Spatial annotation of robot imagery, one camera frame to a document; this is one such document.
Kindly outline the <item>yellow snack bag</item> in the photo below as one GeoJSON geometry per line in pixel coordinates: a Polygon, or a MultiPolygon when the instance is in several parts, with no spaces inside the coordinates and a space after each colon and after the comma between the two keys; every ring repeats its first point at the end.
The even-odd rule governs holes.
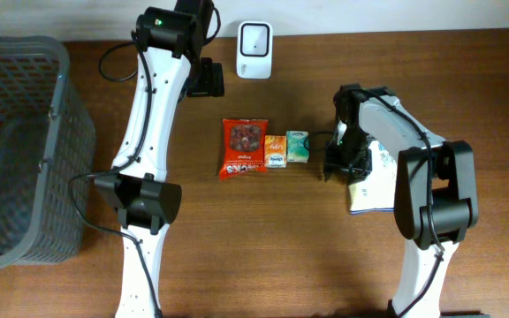
{"type": "Polygon", "coordinates": [[[348,186],[351,215],[394,211],[397,162],[378,140],[373,140],[368,149],[372,171],[363,181],[348,186]]]}

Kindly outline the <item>green tissue pack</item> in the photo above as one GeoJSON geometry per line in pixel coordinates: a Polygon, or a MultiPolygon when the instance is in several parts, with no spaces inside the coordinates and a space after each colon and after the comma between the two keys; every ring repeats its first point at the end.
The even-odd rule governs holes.
{"type": "Polygon", "coordinates": [[[306,149],[305,142],[308,132],[304,131],[287,131],[287,162],[289,163],[306,163],[309,158],[309,151],[306,149]]]}

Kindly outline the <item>red snack bag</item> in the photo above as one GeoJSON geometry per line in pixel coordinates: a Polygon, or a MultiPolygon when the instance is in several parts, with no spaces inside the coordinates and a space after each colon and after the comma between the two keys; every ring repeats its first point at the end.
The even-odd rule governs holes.
{"type": "Polygon", "coordinates": [[[219,179],[225,180],[250,171],[265,172],[264,141],[266,119],[223,120],[224,162],[219,179]]]}

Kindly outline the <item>orange tissue pack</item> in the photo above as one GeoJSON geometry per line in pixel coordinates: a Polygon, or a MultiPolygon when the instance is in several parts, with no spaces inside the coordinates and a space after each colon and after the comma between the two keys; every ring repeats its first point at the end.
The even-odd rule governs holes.
{"type": "Polygon", "coordinates": [[[264,164],[267,168],[285,168],[287,163],[287,138],[266,135],[264,142],[264,164]]]}

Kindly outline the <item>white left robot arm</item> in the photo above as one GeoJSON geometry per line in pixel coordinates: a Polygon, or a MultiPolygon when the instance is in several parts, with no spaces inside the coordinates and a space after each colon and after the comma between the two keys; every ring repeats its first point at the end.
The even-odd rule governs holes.
{"type": "Polygon", "coordinates": [[[166,182],[167,149],[178,104],[224,96],[223,68],[201,51],[220,13],[210,0],[149,7],[136,20],[137,84],[123,143],[111,169],[94,178],[120,225],[124,261],[118,317],[160,317],[163,242],[179,212],[180,185],[166,182]]]}

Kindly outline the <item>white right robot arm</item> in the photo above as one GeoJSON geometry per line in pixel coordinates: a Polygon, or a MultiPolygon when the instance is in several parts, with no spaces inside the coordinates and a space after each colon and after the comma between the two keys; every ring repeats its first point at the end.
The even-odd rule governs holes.
{"type": "Polygon", "coordinates": [[[343,85],[333,102],[336,128],[325,148],[325,178],[338,173],[349,185],[371,178],[372,140],[397,164],[393,215],[405,247],[386,314],[438,317],[452,255],[479,218],[473,149],[431,132],[388,87],[343,85]]]}

